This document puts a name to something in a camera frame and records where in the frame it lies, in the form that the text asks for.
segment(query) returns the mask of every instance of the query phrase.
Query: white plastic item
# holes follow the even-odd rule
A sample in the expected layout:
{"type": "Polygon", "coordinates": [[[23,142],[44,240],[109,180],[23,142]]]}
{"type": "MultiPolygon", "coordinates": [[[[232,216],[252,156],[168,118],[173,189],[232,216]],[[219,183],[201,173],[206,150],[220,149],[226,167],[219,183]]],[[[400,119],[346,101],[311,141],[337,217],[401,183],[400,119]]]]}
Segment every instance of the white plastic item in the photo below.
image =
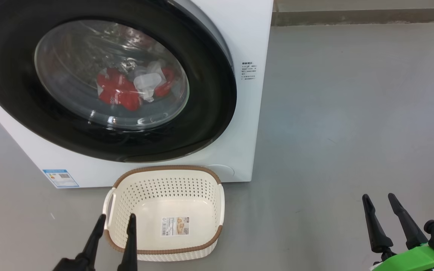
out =
{"type": "Polygon", "coordinates": [[[139,74],[142,72],[140,68],[137,68],[134,72],[136,76],[134,86],[138,89],[140,97],[148,102],[153,102],[155,88],[167,82],[162,72],[162,66],[165,66],[165,60],[159,59],[158,61],[150,62],[144,74],[139,74]]]}
{"type": "Polygon", "coordinates": [[[224,210],[220,179],[207,168],[179,165],[135,169],[123,174],[105,198],[104,235],[110,246],[123,252],[133,213],[138,260],[198,259],[214,250],[224,210]],[[169,220],[178,220],[176,225],[182,228],[168,234],[169,220]]]}

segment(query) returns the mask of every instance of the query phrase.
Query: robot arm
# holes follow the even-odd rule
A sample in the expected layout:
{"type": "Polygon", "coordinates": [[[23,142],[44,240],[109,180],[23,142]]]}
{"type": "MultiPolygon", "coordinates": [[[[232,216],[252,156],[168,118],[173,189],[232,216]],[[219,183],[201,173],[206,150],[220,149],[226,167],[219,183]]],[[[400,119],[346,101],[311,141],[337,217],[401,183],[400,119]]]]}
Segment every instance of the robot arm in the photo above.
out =
{"type": "MultiPolygon", "coordinates": [[[[86,246],[75,259],[61,259],[53,271],[95,271],[96,251],[98,242],[103,235],[106,215],[101,215],[96,222],[86,246]]],[[[136,216],[130,215],[127,228],[128,239],[124,251],[122,263],[118,266],[117,271],[137,271],[136,262],[136,216]]]]}
{"type": "Polygon", "coordinates": [[[376,210],[367,194],[363,195],[366,224],[371,250],[381,253],[381,262],[375,262],[373,271],[434,271],[434,220],[425,224],[425,232],[431,234],[428,241],[410,214],[392,193],[388,194],[393,213],[398,216],[406,235],[408,251],[396,254],[391,251],[393,242],[385,234],[376,218],[376,210]]]}

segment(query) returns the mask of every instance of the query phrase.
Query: concrete floor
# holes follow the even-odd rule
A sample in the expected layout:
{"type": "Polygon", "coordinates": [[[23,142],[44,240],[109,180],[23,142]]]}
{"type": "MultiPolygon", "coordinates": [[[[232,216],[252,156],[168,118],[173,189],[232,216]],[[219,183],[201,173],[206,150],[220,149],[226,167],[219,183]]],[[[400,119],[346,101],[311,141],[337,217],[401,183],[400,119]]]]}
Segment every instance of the concrete floor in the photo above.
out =
{"type": "MultiPolygon", "coordinates": [[[[210,256],[139,270],[367,270],[361,203],[395,252],[387,193],[434,219],[434,24],[274,28],[251,183],[225,184],[210,256]]],[[[84,246],[107,189],[55,189],[0,126],[0,270],[49,270],[84,246]]],[[[122,254],[100,241],[96,269],[122,254]]]]}

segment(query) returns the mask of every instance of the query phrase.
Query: red cloth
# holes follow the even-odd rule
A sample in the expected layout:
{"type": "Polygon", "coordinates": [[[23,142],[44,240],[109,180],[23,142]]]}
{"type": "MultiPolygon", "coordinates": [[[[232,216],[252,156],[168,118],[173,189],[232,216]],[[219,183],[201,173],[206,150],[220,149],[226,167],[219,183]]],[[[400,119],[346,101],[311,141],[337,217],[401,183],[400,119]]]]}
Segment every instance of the red cloth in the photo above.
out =
{"type": "Polygon", "coordinates": [[[174,84],[174,71],[170,68],[162,68],[162,73],[165,76],[165,79],[167,80],[167,82],[165,82],[164,84],[162,84],[162,86],[158,86],[155,88],[155,96],[157,97],[163,97],[166,96],[167,94],[170,93],[170,90],[172,89],[172,86],[174,84]]]}
{"type": "Polygon", "coordinates": [[[107,68],[107,75],[99,73],[96,82],[103,89],[98,96],[103,102],[109,105],[123,105],[130,111],[140,107],[141,100],[134,84],[117,69],[107,68]]]}

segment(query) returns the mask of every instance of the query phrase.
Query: washing machine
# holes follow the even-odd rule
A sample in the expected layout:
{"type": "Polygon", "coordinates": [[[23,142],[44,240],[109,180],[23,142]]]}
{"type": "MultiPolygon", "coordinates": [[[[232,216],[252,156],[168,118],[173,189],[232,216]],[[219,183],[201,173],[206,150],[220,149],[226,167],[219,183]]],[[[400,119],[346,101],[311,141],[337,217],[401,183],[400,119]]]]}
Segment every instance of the washing machine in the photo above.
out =
{"type": "Polygon", "coordinates": [[[58,188],[156,165],[249,182],[271,16],[272,0],[0,0],[0,123],[58,188]]]}

